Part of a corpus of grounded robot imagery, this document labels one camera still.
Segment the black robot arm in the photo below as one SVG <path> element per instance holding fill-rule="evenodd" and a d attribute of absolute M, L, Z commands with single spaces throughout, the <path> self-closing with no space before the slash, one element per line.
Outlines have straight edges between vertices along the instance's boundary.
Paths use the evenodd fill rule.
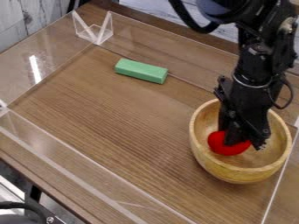
<path fill-rule="evenodd" d="M 265 147 L 267 120 L 283 87 L 285 70 L 296 59 L 297 15 L 289 0 L 196 0 L 202 16 L 214 24 L 237 27 L 239 59 L 232 75 L 220 76 L 213 94 L 220 101 L 219 130 L 227 146 L 249 141 Z"/>

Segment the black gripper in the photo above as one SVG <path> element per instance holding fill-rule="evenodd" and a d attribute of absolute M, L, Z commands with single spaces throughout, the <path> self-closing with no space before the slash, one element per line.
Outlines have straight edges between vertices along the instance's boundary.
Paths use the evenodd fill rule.
<path fill-rule="evenodd" d="M 224 76 L 213 89 L 219 108 L 219 131 L 224 131 L 224 144 L 232 146 L 247 140 L 259 151 L 271 137 L 268 110 L 281 90 L 281 82 L 271 81 L 263 87 L 248 87 Z"/>

